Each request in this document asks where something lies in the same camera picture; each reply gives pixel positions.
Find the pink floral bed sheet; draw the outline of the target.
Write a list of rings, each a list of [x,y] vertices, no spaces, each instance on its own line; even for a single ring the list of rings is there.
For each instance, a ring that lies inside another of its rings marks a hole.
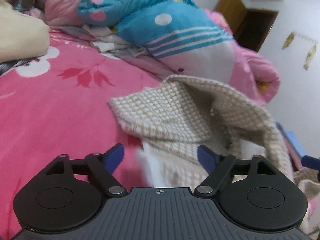
[[[127,189],[145,186],[138,138],[122,131],[108,101],[153,88],[150,73],[86,41],[50,31],[47,54],[1,77],[1,237],[20,231],[16,193],[60,154],[82,159],[124,145],[115,177]]]

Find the wall hook decoration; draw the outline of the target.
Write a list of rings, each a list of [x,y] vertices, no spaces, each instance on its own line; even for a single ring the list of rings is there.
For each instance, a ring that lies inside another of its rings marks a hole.
[[[292,31],[283,42],[281,49],[291,52],[293,55],[300,57],[303,62],[303,69],[309,70],[313,58],[315,57],[319,47],[319,41],[308,35]]]

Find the cream folded garment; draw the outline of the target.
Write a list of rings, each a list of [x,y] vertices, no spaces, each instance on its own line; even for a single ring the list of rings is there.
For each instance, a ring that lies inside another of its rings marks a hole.
[[[49,48],[49,26],[41,19],[20,13],[1,0],[1,63],[45,55]]]

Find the grey white striped cloth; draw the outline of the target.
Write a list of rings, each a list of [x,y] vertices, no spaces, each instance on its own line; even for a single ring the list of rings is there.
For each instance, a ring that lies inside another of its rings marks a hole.
[[[137,47],[126,42],[108,27],[92,27],[84,24],[81,27],[61,26],[56,27],[56,29],[72,37],[88,41],[101,54],[121,59],[149,72],[160,80],[164,80],[166,77],[176,73],[161,61],[155,59],[146,48]]]

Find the beige houndstooth knit cardigan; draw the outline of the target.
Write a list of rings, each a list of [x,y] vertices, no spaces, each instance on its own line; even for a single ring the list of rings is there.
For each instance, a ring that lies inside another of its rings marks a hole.
[[[293,170],[276,122],[247,96],[214,80],[174,75],[157,88],[113,98],[109,106],[122,130],[142,140],[138,156],[148,184],[191,188],[191,217],[217,213],[243,239],[308,239],[309,199],[319,192],[316,175],[308,169]],[[284,231],[253,231],[232,222],[215,200],[196,196],[194,190],[208,177],[197,158],[200,145],[236,159],[250,160],[255,155],[267,159],[306,196],[308,209],[301,225]]]

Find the brown wooden door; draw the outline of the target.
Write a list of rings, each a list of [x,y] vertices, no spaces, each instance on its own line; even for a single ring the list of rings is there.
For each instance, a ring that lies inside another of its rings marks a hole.
[[[236,42],[258,52],[266,40],[278,12],[245,7],[242,0],[219,0],[214,8],[229,25]]]

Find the blue pink cartoon quilt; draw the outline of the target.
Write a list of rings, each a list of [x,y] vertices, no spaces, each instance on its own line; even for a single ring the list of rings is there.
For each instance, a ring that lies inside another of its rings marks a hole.
[[[175,74],[226,83],[260,105],[280,86],[272,63],[240,46],[219,12],[193,0],[47,0],[44,19],[52,27],[108,27]]]

